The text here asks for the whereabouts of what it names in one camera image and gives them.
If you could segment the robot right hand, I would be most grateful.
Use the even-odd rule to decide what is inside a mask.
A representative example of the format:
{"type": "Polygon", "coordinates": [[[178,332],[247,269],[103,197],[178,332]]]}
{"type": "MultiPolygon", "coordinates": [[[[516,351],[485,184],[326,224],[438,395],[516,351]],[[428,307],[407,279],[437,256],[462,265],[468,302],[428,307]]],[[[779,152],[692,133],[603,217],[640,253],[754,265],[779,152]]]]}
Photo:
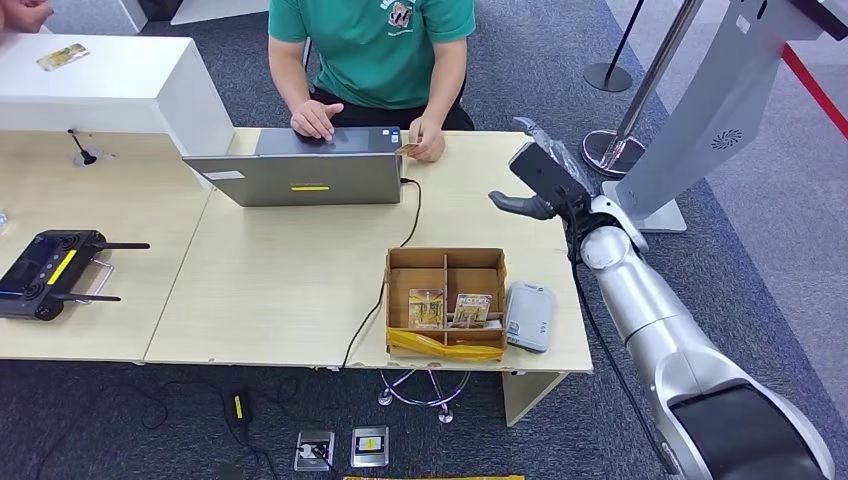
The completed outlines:
{"type": "Polygon", "coordinates": [[[533,192],[531,197],[510,197],[493,190],[489,199],[500,210],[537,220],[556,216],[570,219],[586,212],[596,195],[582,164],[564,143],[553,140],[534,120],[516,117],[514,121],[531,141],[523,145],[509,162],[509,170],[533,192]]]}

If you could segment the bystander's hand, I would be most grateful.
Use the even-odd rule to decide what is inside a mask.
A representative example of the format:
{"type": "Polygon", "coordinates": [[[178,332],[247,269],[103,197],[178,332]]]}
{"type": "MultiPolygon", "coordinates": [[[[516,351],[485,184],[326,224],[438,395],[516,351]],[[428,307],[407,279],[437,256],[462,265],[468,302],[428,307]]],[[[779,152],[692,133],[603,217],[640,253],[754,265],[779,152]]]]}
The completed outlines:
{"type": "Polygon", "coordinates": [[[46,0],[1,0],[1,31],[38,33],[53,13],[46,0]]]}

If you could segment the person's left hand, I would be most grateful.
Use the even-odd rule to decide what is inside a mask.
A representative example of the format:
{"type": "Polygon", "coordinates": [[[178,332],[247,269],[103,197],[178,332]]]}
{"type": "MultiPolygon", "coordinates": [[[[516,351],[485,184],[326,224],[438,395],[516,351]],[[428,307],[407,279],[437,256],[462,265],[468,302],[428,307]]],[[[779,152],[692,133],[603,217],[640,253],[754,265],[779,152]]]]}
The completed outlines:
{"type": "Polygon", "coordinates": [[[410,124],[408,143],[412,144],[406,152],[409,157],[424,162],[440,160],[445,149],[441,124],[432,116],[416,118],[410,124]]]}

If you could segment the person's right hand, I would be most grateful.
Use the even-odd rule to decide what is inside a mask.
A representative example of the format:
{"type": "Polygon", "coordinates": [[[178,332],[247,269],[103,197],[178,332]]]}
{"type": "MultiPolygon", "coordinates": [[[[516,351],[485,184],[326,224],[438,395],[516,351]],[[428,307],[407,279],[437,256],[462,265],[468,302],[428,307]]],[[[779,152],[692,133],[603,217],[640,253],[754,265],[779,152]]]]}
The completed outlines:
{"type": "Polygon", "coordinates": [[[341,103],[324,104],[307,100],[293,110],[290,124],[295,132],[304,137],[330,141],[335,132],[331,119],[343,109],[341,103]]]}

